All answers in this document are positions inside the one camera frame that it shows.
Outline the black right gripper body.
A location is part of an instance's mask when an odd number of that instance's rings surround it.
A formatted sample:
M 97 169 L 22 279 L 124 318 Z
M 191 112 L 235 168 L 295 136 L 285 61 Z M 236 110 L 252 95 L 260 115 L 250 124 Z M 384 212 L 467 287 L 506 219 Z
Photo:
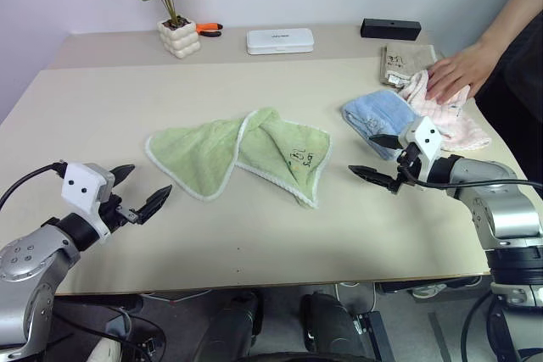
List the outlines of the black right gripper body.
M 422 162 L 419 158 L 421 150 L 415 142 L 410 142 L 397 158 L 398 179 L 410 186 L 417 184 L 421 173 Z

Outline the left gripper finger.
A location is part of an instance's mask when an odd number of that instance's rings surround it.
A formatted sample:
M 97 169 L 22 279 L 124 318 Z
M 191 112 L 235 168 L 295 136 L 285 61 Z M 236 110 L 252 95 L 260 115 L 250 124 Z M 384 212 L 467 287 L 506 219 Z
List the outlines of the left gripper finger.
M 113 168 L 110 173 L 114 177 L 113 187 L 116 187 L 122 183 L 134 170 L 136 166 L 134 164 L 123 164 Z
M 143 225 L 156 214 L 165 204 L 166 199 L 171 194 L 171 190 L 172 185 L 162 187 L 147 198 L 145 204 L 135 212 L 137 215 L 136 223 Z

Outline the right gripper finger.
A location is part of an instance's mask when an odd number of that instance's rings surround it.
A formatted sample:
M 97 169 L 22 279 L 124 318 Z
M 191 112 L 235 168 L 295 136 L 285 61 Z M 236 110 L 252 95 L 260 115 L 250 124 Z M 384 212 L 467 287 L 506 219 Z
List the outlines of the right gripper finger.
M 380 173 L 374 168 L 364 165 L 349 165 L 348 169 L 362 180 L 383 187 L 393 194 L 396 194 L 400 189 L 401 180 L 393 178 L 391 175 Z
M 399 137 L 395 135 L 388 135 L 388 134 L 377 134 L 369 137 L 369 140 L 371 142 L 374 142 L 378 144 L 379 146 L 383 148 L 388 149 L 401 149 L 401 143 L 399 140 Z

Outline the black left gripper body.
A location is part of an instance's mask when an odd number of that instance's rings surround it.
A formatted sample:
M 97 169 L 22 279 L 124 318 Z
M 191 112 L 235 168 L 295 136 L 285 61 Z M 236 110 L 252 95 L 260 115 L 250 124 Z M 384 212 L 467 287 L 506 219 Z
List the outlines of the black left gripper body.
M 106 202 L 99 205 L 100 219 L 107 226 L 110 233 L 114 233 L 126 223 L 135 224 L 138 221 L 138 215 L 134 210 L 125 209 L 121 203 L 122 198 L 112 193 Z

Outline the person's bare hand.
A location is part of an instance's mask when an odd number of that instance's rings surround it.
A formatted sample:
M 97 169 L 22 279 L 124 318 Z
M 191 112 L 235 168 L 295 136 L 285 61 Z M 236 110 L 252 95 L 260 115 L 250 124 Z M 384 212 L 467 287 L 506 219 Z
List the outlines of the person's bare hand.
M 427 100 L 444 104 L 466 86 L 474 96 L 490 77 L 500 57 L 491 44 L 476 42 L 449 58 L 443 58 L 428 70 Z

